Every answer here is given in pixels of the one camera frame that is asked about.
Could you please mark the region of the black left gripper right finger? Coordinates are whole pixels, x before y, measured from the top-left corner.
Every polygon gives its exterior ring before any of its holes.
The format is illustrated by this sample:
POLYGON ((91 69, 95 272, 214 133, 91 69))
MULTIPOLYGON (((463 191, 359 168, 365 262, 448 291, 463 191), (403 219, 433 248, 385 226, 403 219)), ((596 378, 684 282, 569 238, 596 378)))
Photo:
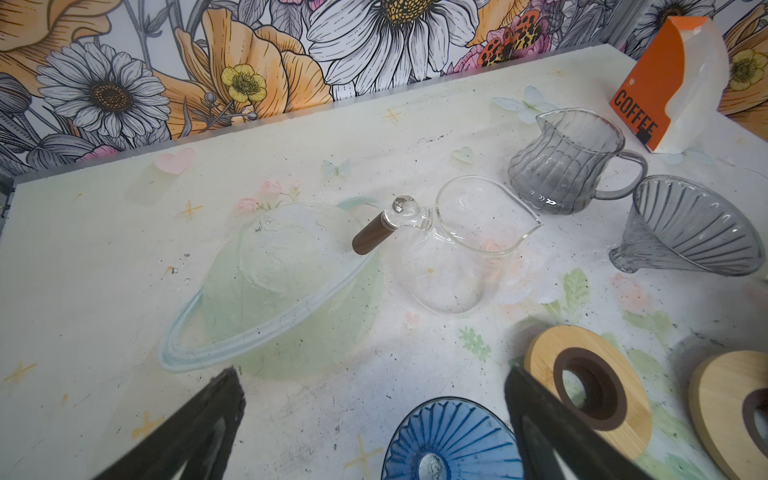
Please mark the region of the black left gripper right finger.
POLYGON ((504 395, 526 479, 650 480, 524 368, 504 395))

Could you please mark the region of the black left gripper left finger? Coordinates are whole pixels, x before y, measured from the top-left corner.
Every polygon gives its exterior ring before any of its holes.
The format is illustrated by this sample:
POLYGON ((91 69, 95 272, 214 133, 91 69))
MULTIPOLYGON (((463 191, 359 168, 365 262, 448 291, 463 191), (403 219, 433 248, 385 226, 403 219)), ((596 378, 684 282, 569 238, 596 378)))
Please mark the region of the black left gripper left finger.
POLYGON ((246 399, 228 367, 99 479, 221 479, 246 399))

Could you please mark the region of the blue glass dripper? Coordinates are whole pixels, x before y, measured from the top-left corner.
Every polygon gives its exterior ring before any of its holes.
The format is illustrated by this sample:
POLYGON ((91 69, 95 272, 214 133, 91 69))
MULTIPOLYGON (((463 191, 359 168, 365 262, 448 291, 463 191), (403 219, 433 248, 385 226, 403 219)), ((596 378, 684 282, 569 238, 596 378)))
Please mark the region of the blue glass dripper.
POLYGON ((438 397, 412 410, 396 429, 383 479, 522 479, 512 429, 484 406, 438 397))

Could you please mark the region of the wooden dripper ring stand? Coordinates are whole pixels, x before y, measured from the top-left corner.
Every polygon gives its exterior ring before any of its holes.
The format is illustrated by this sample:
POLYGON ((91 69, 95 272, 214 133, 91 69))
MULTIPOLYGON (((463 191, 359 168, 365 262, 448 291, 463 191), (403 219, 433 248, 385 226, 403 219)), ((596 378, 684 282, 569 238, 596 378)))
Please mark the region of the wooden dripper ring stand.
POLYGON ((653 424, 645 387, 629 360, 603 337, 578 326, 551 327, 530 343, 524 368, 627 459, 638 459, 648 448, 653 424), (585 387, 582 406, 566 391, 566 372, 585 387))

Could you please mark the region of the orange coffee filter pack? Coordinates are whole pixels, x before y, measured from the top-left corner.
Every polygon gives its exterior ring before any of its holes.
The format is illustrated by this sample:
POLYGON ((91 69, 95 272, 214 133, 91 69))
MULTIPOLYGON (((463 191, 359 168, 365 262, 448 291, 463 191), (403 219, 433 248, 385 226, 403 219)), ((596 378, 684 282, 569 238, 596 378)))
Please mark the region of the orange coffee filter pack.
POLYGON ((668 18, 611 100, 652 153, 690 148, 717 112, 729 80, 727 49, 707 17, 668 18))

